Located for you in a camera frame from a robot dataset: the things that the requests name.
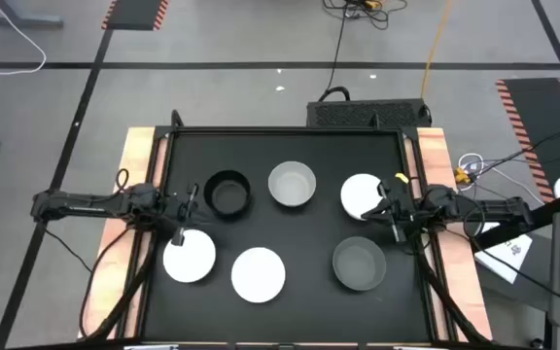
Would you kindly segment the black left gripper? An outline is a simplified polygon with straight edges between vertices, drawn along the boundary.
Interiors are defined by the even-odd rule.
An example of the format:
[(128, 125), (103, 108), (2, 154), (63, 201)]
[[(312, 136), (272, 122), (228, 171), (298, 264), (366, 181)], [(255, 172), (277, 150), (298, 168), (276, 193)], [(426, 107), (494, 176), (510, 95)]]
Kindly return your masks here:
[(193, 213), (196, 207), (195, 198), (198, 193), (198, 184), (194, 183), (188, 190), (184, 201), (174, 193), (167, 198), (164, 211), (160, 216), (160, 230), (162, 233), (170, 233), (170, 243), (174, 246), (182, 246), (185, 240), (185, 230), (188, 226), (213, 225), (212, 218), (204, 213)]

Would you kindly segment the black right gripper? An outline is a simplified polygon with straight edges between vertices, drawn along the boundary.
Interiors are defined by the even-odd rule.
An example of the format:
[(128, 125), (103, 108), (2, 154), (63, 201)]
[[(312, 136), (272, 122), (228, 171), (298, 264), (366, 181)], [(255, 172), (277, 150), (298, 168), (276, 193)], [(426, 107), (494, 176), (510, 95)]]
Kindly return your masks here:
[(381, 204), (361, 215), (364, 220), (380, 220), (393, 233), (396, 243), (408, 243), (415, 231), (412, 216), (416, 212), (415, 199), (409, 183), (399, 178), (381, 180)]

